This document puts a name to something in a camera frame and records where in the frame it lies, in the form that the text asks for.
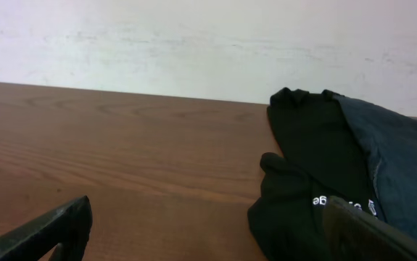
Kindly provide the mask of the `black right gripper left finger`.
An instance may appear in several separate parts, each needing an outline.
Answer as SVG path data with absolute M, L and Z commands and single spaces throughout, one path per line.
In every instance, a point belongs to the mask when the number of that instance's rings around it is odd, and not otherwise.
M 49 251 L 51 260 L 81 261 L 92 224 L 89 198 L 78 197 L 0 236 L 0 261 L 39 260 Z

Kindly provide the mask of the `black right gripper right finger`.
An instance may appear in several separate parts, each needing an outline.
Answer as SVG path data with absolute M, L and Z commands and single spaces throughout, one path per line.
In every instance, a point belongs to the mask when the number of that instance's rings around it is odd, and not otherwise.
M 417 240 L 332 196 L 323 210 L 323 230 L 335 260 L 417 261 Z

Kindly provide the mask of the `dark blue shorts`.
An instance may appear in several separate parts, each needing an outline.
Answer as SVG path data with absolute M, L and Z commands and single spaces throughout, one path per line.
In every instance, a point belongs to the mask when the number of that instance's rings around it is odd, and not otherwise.
M 367 156 L 384 220 L 417 239 L 417 120 L 363 100 L 334 99 Z

